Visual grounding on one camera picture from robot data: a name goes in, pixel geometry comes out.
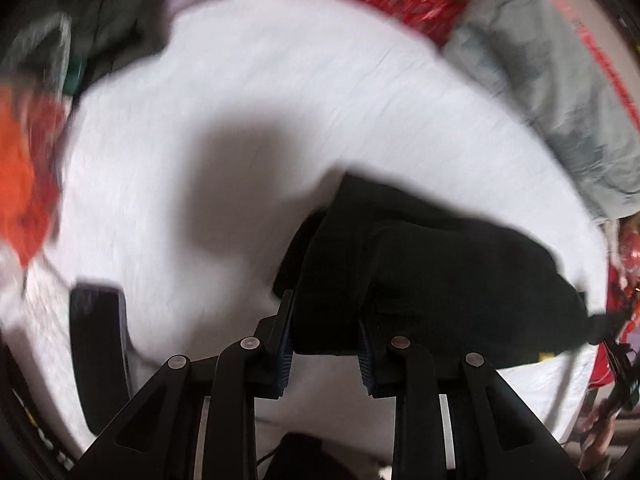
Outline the black pants with yellow patch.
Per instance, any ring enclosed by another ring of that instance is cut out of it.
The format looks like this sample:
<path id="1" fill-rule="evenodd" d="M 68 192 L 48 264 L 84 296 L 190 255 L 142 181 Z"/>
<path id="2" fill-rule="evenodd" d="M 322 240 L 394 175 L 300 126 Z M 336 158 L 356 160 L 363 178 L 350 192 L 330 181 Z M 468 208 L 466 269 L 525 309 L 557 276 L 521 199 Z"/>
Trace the black pants with yellow patch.
<path id="1" fill-rule="evenodd" d="M 356 174 L 299 227 L 272 290 L 294 295 L 303 353 L 353 352 L 370 328 L 508 368 L 600 344 L 625 319 L 590 313 L 528 236 Z"/>

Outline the white quilted bed cover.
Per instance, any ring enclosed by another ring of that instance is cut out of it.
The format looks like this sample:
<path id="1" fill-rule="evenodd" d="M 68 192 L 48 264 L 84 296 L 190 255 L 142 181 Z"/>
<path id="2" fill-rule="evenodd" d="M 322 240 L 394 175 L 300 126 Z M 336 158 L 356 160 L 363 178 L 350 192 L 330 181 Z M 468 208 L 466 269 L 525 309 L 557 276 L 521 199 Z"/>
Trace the white quilted bed cover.
<path id="1" fill-rule="evenodd" d="M 1 326 L 73 455 L 92 442 L 68 293 L 119 285 L 137 367 L 201 359 L 276 310 L 303 220 L 346 170 L 520 230 L 599 312 L 606 249 L 564 170 L 431 41 L 347 0 L 207 0 L 168 46 L 94 84 L 67 128 L 58 229 Z"/>

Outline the plastic bag with orange cloth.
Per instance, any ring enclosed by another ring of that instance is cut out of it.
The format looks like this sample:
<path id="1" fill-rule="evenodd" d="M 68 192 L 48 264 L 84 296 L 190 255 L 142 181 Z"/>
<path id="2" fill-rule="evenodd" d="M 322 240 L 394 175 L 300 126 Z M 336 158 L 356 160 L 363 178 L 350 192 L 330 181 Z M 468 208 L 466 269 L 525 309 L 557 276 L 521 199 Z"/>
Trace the plastic bag with orange cloth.
<path id="1" fill-rule="evenodd" d="M 1 85 L 1 240 L 22 268 L 52 229 L 61 195 L 54 155 L 69 112 L 56 94 Z"/>

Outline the grey floral pillow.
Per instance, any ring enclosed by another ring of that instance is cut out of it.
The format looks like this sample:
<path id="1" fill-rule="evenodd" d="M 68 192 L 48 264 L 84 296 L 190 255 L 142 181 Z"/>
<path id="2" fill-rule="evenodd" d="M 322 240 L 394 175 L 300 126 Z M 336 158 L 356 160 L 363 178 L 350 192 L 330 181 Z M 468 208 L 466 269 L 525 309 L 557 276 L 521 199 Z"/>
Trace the grey floral pillow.
<path id="1" fill-rule="evenodd" d="M 549 0 L 471 0 L 442 55 L 548 145 L 597 220 L 639 210 L 639 128 Z"/>

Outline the dark green jacket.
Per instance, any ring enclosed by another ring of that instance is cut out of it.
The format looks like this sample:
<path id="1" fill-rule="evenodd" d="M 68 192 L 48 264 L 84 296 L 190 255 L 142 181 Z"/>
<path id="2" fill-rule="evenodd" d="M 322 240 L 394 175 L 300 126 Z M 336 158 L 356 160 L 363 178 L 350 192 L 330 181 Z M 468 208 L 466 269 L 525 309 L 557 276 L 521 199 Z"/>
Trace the dark green jacket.
<path id="1" fill-rule="evenodd" d="M 165 0 L 1 0 L 1 54 L 21 30 L 57 13 L 70 19 L 70 64 L 80 69 L 76 96 L 168 43 Z"/>

